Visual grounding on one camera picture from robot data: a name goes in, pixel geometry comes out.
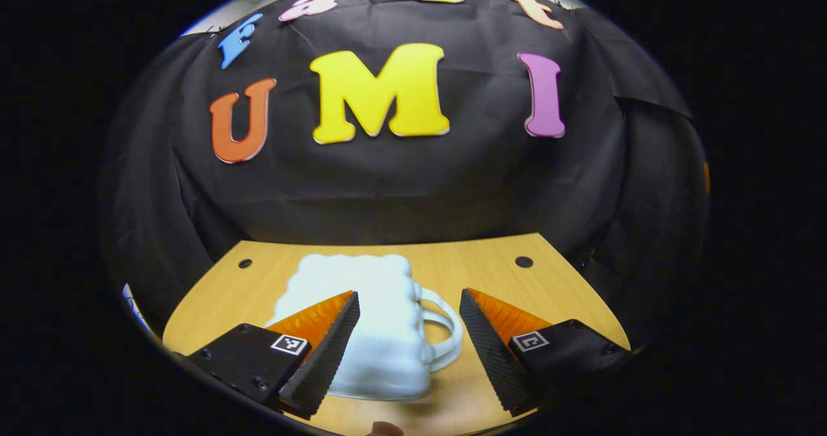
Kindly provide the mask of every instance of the wooden table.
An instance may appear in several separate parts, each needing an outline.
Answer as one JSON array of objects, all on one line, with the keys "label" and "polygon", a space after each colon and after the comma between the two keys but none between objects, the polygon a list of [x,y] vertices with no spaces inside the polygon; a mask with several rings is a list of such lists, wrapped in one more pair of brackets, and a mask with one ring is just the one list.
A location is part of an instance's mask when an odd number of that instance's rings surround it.
[{"label": "wooden table", "polygon": [[[273,316],[275,301],[286,292],[299,260],[313,253],[401,254],[411,262],[413,279],[437,292],[457,312],[461,291],[470,287],[552,324],[578,318],[629,350],[623,327],[600,296],[537,233],[361,247],[240,242],[178,304],[163,331],[163,344],[188,355],[240,322],[264,326]],[[534,265],[517,266],[514,260],[518,256],[531,258]],[[252,264],[239,268],[245,259]],[[423,307],[440,312],[429,303]],[[448,337],[439,325],[426,324],[425,328],[429,342]],[[364,436],[373,421],[384,420],[401,427],[405,436],[449,436],[487,430],[515,419],[500,406],[467,330],[458,359],[431,378],[431,392],[420,400],[380,402],[328,395],[309,424],[347,436]]]}]

